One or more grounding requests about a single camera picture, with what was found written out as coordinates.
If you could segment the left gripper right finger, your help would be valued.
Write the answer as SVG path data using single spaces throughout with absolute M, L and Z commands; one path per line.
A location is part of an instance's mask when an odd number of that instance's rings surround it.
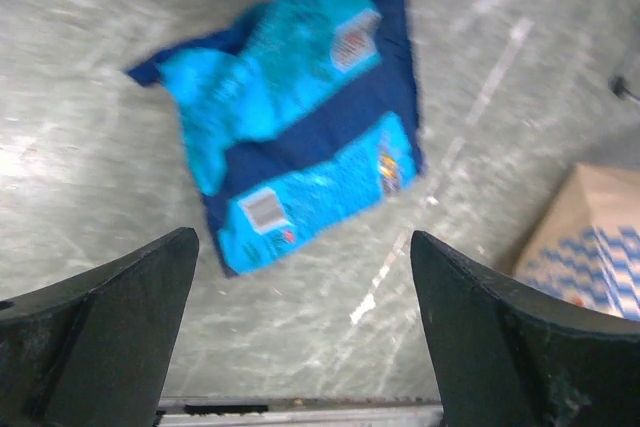
M 638 426 L 638 322 L 551 297 L 426 232 L 410 257 L 447 425 Z

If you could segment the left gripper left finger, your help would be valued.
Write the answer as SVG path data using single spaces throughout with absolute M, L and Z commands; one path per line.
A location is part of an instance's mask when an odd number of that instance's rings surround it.
M 2 425 L 153 425 L 198 254 L 181 227 L 2 301 Z

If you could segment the blue checkered paper bag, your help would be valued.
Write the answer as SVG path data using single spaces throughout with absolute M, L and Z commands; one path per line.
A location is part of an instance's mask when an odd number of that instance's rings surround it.
M 639 173 L 579 163 L 513 275 L 552 297 L 639 319 Z

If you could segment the blue snack packet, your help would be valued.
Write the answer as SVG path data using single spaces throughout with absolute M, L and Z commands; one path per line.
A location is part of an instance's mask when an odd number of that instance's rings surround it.
M 424 171 L 405 0 L 270 0 L 132 66 L 163 86 L 224 272 L 264 268 Z

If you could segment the aluminium frame rail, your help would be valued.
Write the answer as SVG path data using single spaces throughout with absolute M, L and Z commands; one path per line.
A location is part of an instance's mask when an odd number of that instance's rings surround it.
M 444 426 L 423 398 L 163 397 L 156 426 Z

